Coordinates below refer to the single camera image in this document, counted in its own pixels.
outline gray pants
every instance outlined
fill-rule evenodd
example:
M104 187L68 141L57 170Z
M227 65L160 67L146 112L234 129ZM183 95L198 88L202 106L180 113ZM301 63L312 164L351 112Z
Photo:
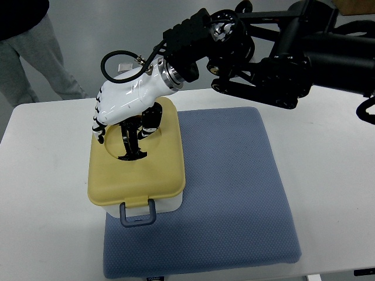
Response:
M53 91L63 100L88 97L64 68L60 46L48 15L29 31L0 41L0 92L13 107L39 102L26 78L19 56L42 73Z

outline blue mat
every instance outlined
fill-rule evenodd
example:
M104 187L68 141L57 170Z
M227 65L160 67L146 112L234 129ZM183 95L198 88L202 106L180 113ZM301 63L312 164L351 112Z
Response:
M145 227L107 214L104 275L150 277L295 263L292 214L255 108L179 112L186 187Z

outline person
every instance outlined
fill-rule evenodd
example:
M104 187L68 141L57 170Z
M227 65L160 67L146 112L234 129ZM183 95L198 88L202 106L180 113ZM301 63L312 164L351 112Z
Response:
M48 0L0 3L0 92L13 107L39 102L20 56L46 77L63 100L89 97L64 67L48 9Z

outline plastic container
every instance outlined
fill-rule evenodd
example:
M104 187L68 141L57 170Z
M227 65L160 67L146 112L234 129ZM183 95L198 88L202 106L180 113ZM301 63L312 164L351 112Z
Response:
M152 224L156 213L174 211L182 203L185 166L177 111L167 98L156 101L163 108L160 127L139 140L147 157L135 161L117 159L125 155L120 126L107 127L103 145L94 137L91 141L88 197L113 217L120 217L126 227ZM150 214L150 219L126 220L146 214Z

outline container handle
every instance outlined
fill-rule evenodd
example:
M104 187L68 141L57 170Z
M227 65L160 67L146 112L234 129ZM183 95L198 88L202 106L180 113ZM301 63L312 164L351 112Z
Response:
M156 208L155 201L153 199L148 200L148 207L150 209L149 218L139 221L127 221L125 202L122 202L120 204L120 223L123 227L142 227L144 225L153 224L156 221Z

